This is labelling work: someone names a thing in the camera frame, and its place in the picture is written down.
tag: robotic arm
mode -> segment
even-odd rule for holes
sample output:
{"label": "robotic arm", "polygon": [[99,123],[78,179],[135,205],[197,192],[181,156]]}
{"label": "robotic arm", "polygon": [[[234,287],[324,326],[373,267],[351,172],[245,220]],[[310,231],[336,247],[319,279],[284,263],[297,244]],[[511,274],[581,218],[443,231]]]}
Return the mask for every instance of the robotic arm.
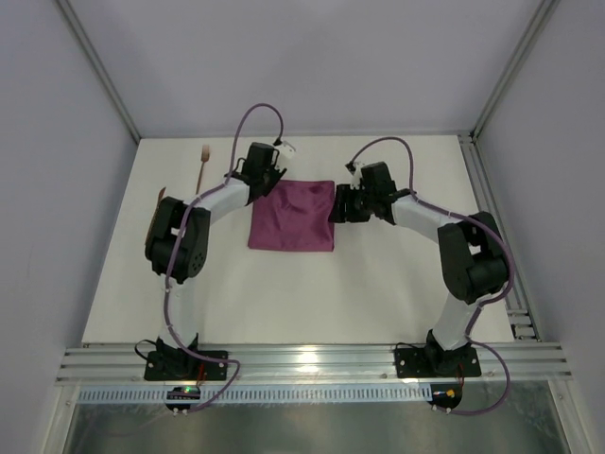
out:
{"label": "robotic arm", "polygon": [[[199,274],[206,261],[210,226],[232,211],[266,196],[285,174],[287,162],[294,154],[294,148],[286,142],[275,147],[252,143],[248,156],[238,161],[231,179],[222,188],[199,201],[191,210],[170,275],[172,286],[168,307],[175,331],[190,350],[211,358],[226,358],[228,355],[227,352],[199,352],[198,333],[193,322],[194,297],[191,278]],[[185,202],[166,197],[158,204],[145,245],[145,257],[157,274],[166,275],[177,240],[175,232],[181,226],[187,206],[196,199]],[[182,351],[165,326],[155,345],[156,351],[150,352],[147,357],[146,380],[196,379],[201,361]],[[215,379],[224,379],[226,376],[226,367],[211,363],[205,366],[210,369],[206,371],[210,380],[213,376]]]}
{"label": "robotic arm", "polygon": [[[476,351],[468,341],[480,301],[509,280],[502,249],[468,221],[452,218],[419,204],[408,189],[397,190],[385,163],[347,165],[351,184],[337,186],[333,222],[366,222],[371,215],[418,232],[439,245],[443,280],[450,294],[439,321],[426,337],[422,353],[396,351],[400,378],[454,376],[465,364],[467,376],[480,375]],[[500,236],[493,216],[470,216]],[[478,248],[471,252],[470,247]]]}

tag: purple cable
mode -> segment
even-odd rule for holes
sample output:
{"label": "purple cable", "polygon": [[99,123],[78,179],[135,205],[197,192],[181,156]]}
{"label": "purple cable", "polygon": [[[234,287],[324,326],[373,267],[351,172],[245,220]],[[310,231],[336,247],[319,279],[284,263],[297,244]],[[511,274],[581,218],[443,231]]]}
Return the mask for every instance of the purple cable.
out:
{"label": "purple cable", "polygon": [[502,393],[502,396],[497,400],[497,402],[495,402],[493,405],[489,406],[487,409],[483,409],[483,410],[451,410],[450,412],[452,414],[457,414],[457,415],[461,415],[461,416],[476,416],[479,414],[484,414],[489,411],[495,410],[498,407],[500,407],[502,405],[502,403],[506,400],[506,398],[509,396],[509,393],[510,393],[509,368],[507,367],[506,362],[502,359],[502,357],[493,348],[491,348],[489,345],[487,345],[485,343],[477,342],[476,340],[472,340],[471,332],[473,331],[473,327],[475,326],[475,323],[476,323],[477,319],[479,318],[479,314],[481,313],[481,310],[483,309],[483,307],[486,305],[490,305],[492,303],[496,303],[498,301],[504,300],[507,297],[507,295],[510,293],[510,291],[512,290],[512,286],[514,285],[514,275],[515,275],[515,264],[514,264],[514,260],[512,258],[512,253],[510,252],[509,247],[506,244],[504,244],[504,241],[502,241],[500,236],[498,236],[492,229],[490,229],[484,223],[479,222],[478,220],[476,220],[474,218],[464,216],[460,213],[445,210],[437,205],[434,205],[427,201],[423,201],[418,197],[418,193],[414,190],[414,156],[412,155],[412,149],[409,146],[409,144],[401,137],[396,137],[396,136],[390,135],[390,136],[380,137],[378,139],[372,140],[369,144],[364,146],[360,151],[358,151],[355,154],[355,156],[351,159],[351,164],[355,161],[355,159],[357,159],[359,157],[359,155],[361,153],[363,153],[369,147],[376,145],[380,142],[386,142],[386,141],[399,142],[406,148],[407,157],[409,158],[409,181],[408,181],[409,192],[410,192],[410,195],[412,196],[412,198],[418,204],[420,204],[421,206],[423,206],[425,208],[428,208],[429,210],[435,211],[441,215],[445,215],[447,217],[456,218],[456,219],[465,220],[467,222],[470,222],[475,227],[478,227],[479,229],[483,230],[483,232],[485,232],[491,239],[493,239],[496,242],[496,244],[504,252],[504,256],[505,256],[506,262],[507,262],[507,267],[509,269],[509,281],[508,281],[507,285],[505,286],[504,290],[502,290],[498,295],[496,295],[490,299],[487,299],[485,301],[482,301],[477,305],[477,308],[476,308],[475,313],[473,314],[473,317],[471,317],[471,320],[469,321],[468,325],[466,326],[466,329],[464,330],[464,334],[470,343],[472,343],[474,345],[478,345],[480,347],[483,347],[483,348],[489,350],[498,359],[498,361],[500,361],[500,364],[502,364],[502,368],[504,369],[504,375],[506,376],[506,380],[507,380],[506,388],[505,388],[504,392]]}
{"label": "purple cable", "polygon": [[206,197],[210,196],[211,194],[216,193],[218,190],[222,189],[223,187],[225,187],[227,185],[227,183],[229,182],[229,180],[231,179],[232,173],[233,173],[233,168],[235,165],[235,152],[237,149],[237,139],[239,139],[239,135],[242,131],[242,127],[244,126],[244,123],[246,122],[246,119],[248,118],[248,116],[256,109],[258,109],[259,107],[267,107],[268,109],[271,109],[272,111],[274,111],[279,120],[280,120],[280,133],[277,137],[276,143],[281,142],[282,140],[282,135],[284,134],[284,119],[282,118],[282,115],[280,114],[280,112],[273,106],[271,106],[270,104],[261,102],[258,104],[254,104],[252,107],[250,107],[246,113],[244,113],[244,116],[242,116],[241,121],[239,122],[239,125],[237,126],[237,130],[235,131],[235,136],[233,137],[233,146],[232,146],[232,150],[231,150],[231,160],[229,162],[229,170],[227,171],[227,177],[225,178],[225,181],[221,184],[219,184],[216,187],[213,187],[212,189],[209,189],[208,191],[198,195],[191,203],[189,203],[189,205],[187,205],[187,208],[185,209],[184,214],[182,215],[182,219],[181,219],[181,226],[179,228],[179,232],[177,234],[177,239],[174,243],[174,248],[172,249],[172,254],[170,255],[170,260],[168,261],[168,267],[166,268],[166,276],[164,279],[164,284],[165,284],[165,293],[164,293],[164,322],[166,323],[166,328],[168,329],[168,333],[170,333],[170,336],[172,336],[172,339],[174,340],[174,342],[177,343],[177,345],[179,345],[179,347],[190,357],[196,358],[196,359],[200,359],[203,361],[207,361],[207,362],[214,362],[214,363],[219,363],[219,364],[235,364],[235,372],[233,373],[233,375],[231,376],[231,378],[229,378],[229,380],[227,381],[227,383],[225,383],[225,386],[223,386],[220,390],[218,390],[216,392],[215,395],[213,395],[210,399],[208,399],[206,402],[199,404],[197,406],[195,406],[194,408],[189,410],[189,413],[193,413],[195,411],[200,411],[203,410],[207,407],[209,407],[213,402],[215,402],[223,393],[225,393],[225,391],[227,391],[227,389],[232,385],[232,383],[235,381],[235,379],[237,378],[237,375],[239,374],[239,370],[241,368],[241,363],[237,360],[237,359],[216,359],[216,358],[210,358],[210,357],[205,357],[204,355],[200,355],[197,352],[194,352],[192,350],[189,350],[189,348],[187,348],[187,346],[182,342],[181,337],[179,336],[179,334],[174,330],[174,328],[172,327],[172,322],[170,321],[170,313],[169,313],[169,305],[170,305],[170,275],[172,274],[172,271],[174,269],[174,264],[176,262],[177,259],[177,251],[179,250],[179,247],[181,246],[181,241],[182,241],[182,236],[185,230],[185,226],[187,225],[187,220],[189,219],[189,215],[191,213],[191,210],[193,210],[193,208],[203,199],[205,199]]}

